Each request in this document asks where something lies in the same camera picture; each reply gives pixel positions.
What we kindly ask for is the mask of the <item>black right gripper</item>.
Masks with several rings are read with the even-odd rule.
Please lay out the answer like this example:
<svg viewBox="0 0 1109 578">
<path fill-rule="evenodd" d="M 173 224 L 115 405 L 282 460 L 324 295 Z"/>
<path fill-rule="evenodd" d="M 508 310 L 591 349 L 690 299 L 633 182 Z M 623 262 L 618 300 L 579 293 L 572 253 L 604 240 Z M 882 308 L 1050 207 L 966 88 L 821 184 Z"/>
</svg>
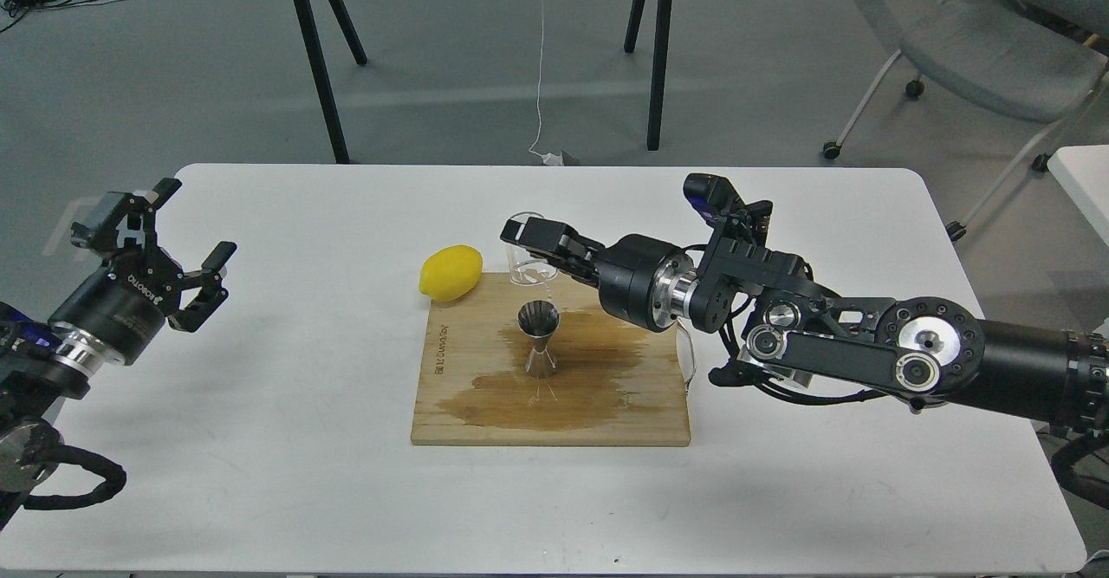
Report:
<svg viewBox="0 0 1109 578">
<path fill-rule="evenodd" d="M 500 239 L 598 290 L 609 315 L 650 332 L 689 316 L 696 268 L 684 250 L 638 234 L 606 247 L 559 220 L 508 219 Z"/>
</svg>

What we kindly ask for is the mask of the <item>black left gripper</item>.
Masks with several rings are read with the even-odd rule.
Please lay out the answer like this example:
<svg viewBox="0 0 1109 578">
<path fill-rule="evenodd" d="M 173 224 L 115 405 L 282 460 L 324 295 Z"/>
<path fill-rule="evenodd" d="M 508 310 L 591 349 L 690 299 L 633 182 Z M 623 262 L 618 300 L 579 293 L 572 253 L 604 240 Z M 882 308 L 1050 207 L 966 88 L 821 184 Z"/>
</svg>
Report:
<svg viewBox="0 0 1109 578">
<path fill-rule="evenodd" d="M 218 242 L 199 270 L 184 273 L 177 261 L 157 246 L 156 211 L 182 182 L 161 179 L 153 190 L 106 192 L 87 219 L 70 226 L 71 245 L 90 250 L 101 266 L 48 318 L 55 332 L 80 329 L 108 348 L 119 364 L 130 366 L 166 323 L 195 333 L 228 297 L 226 264 L 237 243 Z M 179 308 L 181 291 L 197 290 Z"/>
</svg>

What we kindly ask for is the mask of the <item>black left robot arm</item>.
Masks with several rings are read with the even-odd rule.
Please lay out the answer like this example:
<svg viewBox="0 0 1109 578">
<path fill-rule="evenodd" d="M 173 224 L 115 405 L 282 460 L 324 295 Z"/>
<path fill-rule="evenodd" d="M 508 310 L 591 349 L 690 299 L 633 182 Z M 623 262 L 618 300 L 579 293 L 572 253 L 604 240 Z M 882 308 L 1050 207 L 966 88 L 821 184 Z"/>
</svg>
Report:
<svg viewBox="0 0 1109 578">
<path fill-rule="evenodd" d="M 227 298 L 234 243 L 218 242 L 192 271 L 159 246 L 156 215 L 179 187 L 166 178 L 149 192 L 108 192 L 72 223 L 72 245 L 101 262 L 48 320 L 3 305 L 3 523 L 20 510 L 80 510 L 122 491 L 126 471 L 68 445 L 48 410 L 87 396 L 102 366 L 134 364 L 162 327 L 197 332 Z"/>
</svg>

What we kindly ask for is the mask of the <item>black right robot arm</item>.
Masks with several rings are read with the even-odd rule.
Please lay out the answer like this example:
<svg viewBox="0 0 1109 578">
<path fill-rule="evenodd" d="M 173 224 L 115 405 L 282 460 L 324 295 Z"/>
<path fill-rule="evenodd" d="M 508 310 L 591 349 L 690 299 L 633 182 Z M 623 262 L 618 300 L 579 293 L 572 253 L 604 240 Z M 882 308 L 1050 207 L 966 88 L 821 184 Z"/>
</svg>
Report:
<svg viewBox="0 0 1109 578">
<path fill-rule="evenodd" d="M 854 403 L 958 404 L 1077 432 L 1079 449 L 1106 446 L 1102 336 L 979 320 L 935 296 L 840 296 L 801 256 L 769 250 L 769 200 L 747 204 L 704 172 L 686 178 L 683 194 L 712 231 L 698 261 L 637 234 L 606 246 L 550 219 L 507 220 L 502 240 L 598 290 L 619 320 L 663 332 L 685 318 L 720 334 L 730 357 L 709 372 L 713 385 L 828 406 L 831 397 L 781 385 L 820 375 L 859 385 Z"/>
</svg>

